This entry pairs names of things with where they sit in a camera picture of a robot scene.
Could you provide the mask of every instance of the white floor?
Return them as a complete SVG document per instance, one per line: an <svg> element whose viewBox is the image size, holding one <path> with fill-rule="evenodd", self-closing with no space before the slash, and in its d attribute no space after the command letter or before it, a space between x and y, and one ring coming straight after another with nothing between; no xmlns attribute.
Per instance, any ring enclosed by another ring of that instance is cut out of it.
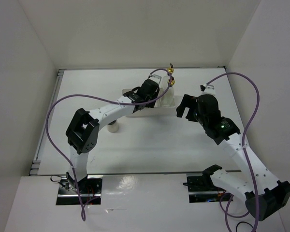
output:
<svg viewBox="0 0 290 232"><path fill-rule="evenodd" d="M116 100L122 89L140 86L152 69L65 71L57 99L69 94L89 94ZM175 69L177 104L184 94L199 96L200 85L225 73L224 69ZM243 125L227 77L213 83L222 115L231 118L243 131ZM50 134L62 151L69 155L65 131L81 107L91 110L104 102L85 98L67 99L54 111ZM235 163L206 136L198 123L175 116L123 117L117 133L106 128L99 133L98 144L90 152L87 171L90 174L192 172L218 164L226 170L237 170ZM39 174L65 174L67 162L51 146L46 136L40 147Z"/></svg>
<svg viewBox="0 0 290 232"><path fill-rule="evenodd" d="M56 206L58 184L49 176L22 177L5 232L227 232L219 203L189 203L186 181L185 174L104 176L101 205L89 206L83 222L79 205ZM230 213L244 212L232 202ZM254 223L251 216L230 218L232 231L241 220ZM257 231L284 232L279 213Z"/></svg>

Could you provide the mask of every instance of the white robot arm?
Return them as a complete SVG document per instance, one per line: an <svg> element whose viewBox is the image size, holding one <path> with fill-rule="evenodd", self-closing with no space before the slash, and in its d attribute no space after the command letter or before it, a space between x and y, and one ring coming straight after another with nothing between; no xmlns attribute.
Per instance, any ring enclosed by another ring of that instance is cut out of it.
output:
<svg viewBox="0 0 290 232"><path fill-rule="evenodd" d="M280 182L260 161L248 143L242 144L240 130L229 119L222 117L215 98L215 89L212 85L201 86L203 92L198 97L184 95L176 109L177 117L182 117L185 108L189 108L186 119L199 122L205 133L212 138L234 160L247 181L229 175L218 165L213 165L203 171L204 182L230 192L243 202L255 217L256 204L251 172L243 151L246 149L258 188L260 206L259 220L263 221L271 214L284 207L290 197L290 183Z"/></svg>
<svg viewBox="0 0 290 232"><path fill-rule="evenodd" d="M145 107L154 108L155 102L138 104L156 99L160 90L160 82L160 76L150 75L141 87L136 87L121 96L116 101L118 104L108 104L90 111L81 108L75 112L66 131L70 145L70 161L76 174L75 177L72 167L70 167L67 172L67 179L73 190L76 190L75 180L77 180L81 192L86 189L88 155L97 144L99 131L123 116L131 115Z"/></svg>

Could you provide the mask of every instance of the black cable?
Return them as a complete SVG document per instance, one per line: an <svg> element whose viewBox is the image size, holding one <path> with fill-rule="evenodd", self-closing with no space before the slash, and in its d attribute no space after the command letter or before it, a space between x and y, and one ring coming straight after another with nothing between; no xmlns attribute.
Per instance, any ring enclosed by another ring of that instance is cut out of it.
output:
<svg viewBox="0 0 290 232"><path fill-rule="evenodd" d="M240 222L236 225L235 232L237 232L237 228L238 228L238 226L239 226L240 224L247 224L247 225L249 225L249 226L251 226L251 227L253 228L253 226L252 226L250 223L245 222L245 221L240 221Z"/></svg>
<svg viewBox="0 0 290 232"><path fill-rule="evenodd" d="M55 181L55 180L53 180L53 179L52 179L53 176L57 176L57 177L60 177L60 178L61 178L61 176L59 176L59 175L52 175L52 176L50 177L50 181L51 181L51 182L58 183L58 184L60 184L62 187L64 187L64 184L63 184L61 181Z"/></svg>

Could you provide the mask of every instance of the black bracket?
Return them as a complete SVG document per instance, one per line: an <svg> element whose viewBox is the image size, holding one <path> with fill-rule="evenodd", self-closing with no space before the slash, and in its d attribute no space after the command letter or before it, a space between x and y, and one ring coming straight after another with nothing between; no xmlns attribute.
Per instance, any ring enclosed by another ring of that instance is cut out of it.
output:
<svg viewBox="0 0 290 232"><path fill-rule="evenodd" d="M91 151L97 144L99 127L99 120L93 119L89 111L80 108L75 112L66 131L69 145L78 154Z"/></svg>
<svg viewBox="0 0 290 232"><path fill-rule="evenodd" d="M278 181L278 186L272 190L264 190L264 194L259 195L259 221L263 221L270 215L287 204L290 197L290 183L288 181ZM256 196L253 192L247 192L245 205L249 213L256 218Z"/></svg>
<svg viewBox="0 0 290 232"><path fill-rule="evenodd" d="M124 93L123 96L130 98L132 103L143 103L157 98L159 90L160 88L158 83L153 80L146 79L141 87L136 87L132 91ZM145 107L154 108L155 103L156 102L152 102L147 105L137 105L134 108L134 112L143 110Z"/></svg>

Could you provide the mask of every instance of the purple cable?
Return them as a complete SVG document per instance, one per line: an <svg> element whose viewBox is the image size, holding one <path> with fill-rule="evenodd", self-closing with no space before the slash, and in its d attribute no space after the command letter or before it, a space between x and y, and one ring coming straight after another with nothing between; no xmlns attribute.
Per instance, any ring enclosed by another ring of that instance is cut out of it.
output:
<svg viewBox="0 0 290 232"><path fill-rule="evenodd" d="M250 78L248 78L247 76L245 76L245 75L243 75L241 73L237 73L237 72L227 72L227 73L224 73L222 75L219 75L218 77L215 77L213 80L209 81L206 84L209 85L213 81L216 81L217 79L219 79L219 78L221 78L223 76L226 76L226 75L238 75L238 76L241 76L241 77L245 78L247 81L249 81L253 85L253 87L255 88L256 94L257 94L256 108L255 108L255 110L254 110L254 112L253 112L250 120L248 121L247 125L245 126L244 132L243 132L242 144L245 144L245 137L246 137L246 134L247 134L247 130L248 130L248 128L249 128L252 120L256 116L256 113L257 113L258 108L259 108L259 104L260 104L260 93L259 93L259 90L258 90L258 87L256 86L256 84ZM245 158L247 160L247 164L248 164L248 167L249 167L249 170L250 170L250 174L251 174L251 178L252 178L252 183L253 183L253 188L254 188L255 196L256 196L256 216L255 216L255 224L254 224L253 229L251 231L251 232L255 232L257 230L257 227L258 227L259 215L260 215L259 198L258 198L258 195L259 195L258 194L258 187L257 187L257 182L256 182L255 174L253 172L253 169L252 169L252 166L251 166L251 162L250 162L250 159L249 159L249 156L248 156L248 153L247 153L246 148L243 148L243 151L244 151ZM226 225L227 225L227 228L228 228L229 232L232 232L232 230L230 229L229 223L228 223L228 210L229 210L229 206L230 206L230 203L232 201L232 198L233 198L233 196L230 197L230 199L228 201L228 204L227 204L227 207L226 207L226 211L225 211L225 220L226 220Z"/></svg>
<svg viewBox="0 0 290 232"><path fill-rule="evenodd" d="M221 198L220 198L220 200L219 200L219 204L220 204L220 207L221 207L221 209L222 209L222 211L224 212L224 213L226 213L226 214L228 214L228 216L230 216L230 217L232 217L232 218L244 218L244 217L246 217L248 214L249 214L249 212L247 212L247 213L245 213L244 215L241 215L241 216L234 216L234 215L232 215L232 214L229 214L223 207L222 207L222 200L228 195L228 194L230 194L230 193L226 193L226 194L224 194Z"/></svg>
<svg viewBox="0 0 290 232"><path fill-rule="evenodd" d="M150 101L147 101L147 102L143 102L143 103L121 103L120 105L147 105L147 104L150 104L152 102L155 102L157 101L158 99L162 98L166 92L169 90L170 88L170 84L172 82L172 74L167 71L166 69L155 69L154 71L152 71L150 73L150 75L152 75L153 73L155 73L156 71L165 71L167 72L167 74L169 75L170 77L170 82L169 82L169 85L168 87L166 88L166 90L160 95L158 96L157 98L153 99L153 100L150 100ZM100 100L100 101L104 101L104 102L108 102L108 103L111 103L111 104L116 104L118 105L119 103L116 102L116 101L110 101L110 100L107 100L107 99L103 99L103 98L98 98L98 97L95 97L95 96L90 96L90 95L86 95L86 94L71 94L71 95L68 95L68 96L65 96L61 99L59 99L58 101L56 101L54 104L52 104L52 106L50 107L49 111L47 112L47 115L46 115L46 126L45 126L45 131L46 131L46 135L47 135L47 138L49 140L49 142L51 143L51 145L57 150L57 152L59 152L66 160L67 162L71 165L72 167L72 172L73 172L73 175L74 175L74 178L75 178L75 185L76 185L76 191L77 191L77 195L78 195L78 200L79 200L79 203L81 205L81 208L82 208L82 212L81 212L81 216L82 216L82 220L85 221L86 220L86 214L85 214L85 206L92 200L94 200L95 198L89 200L88 202L86 202L85 204L83 204L83 201L82 201L82 198L81 198L81 193L79 191L79 187L78 187L78 183L77 183L77 178L76 178L76 172L75 172L75 169L73 167L73 163L70 161L70 159L59 149L59 147L56 146L56 144L54 143L54 141L52 140L52 138L50 137L50 134L49 134L49 129L48 129L48 122L49 122L49 117L50 117L50 114L51 112L53 111L53 109L55 108L55 106L67 99L67 98L72 98L72 97L85 97L85 98L92 98L92 99L97 99L97 100Z"/></svg>

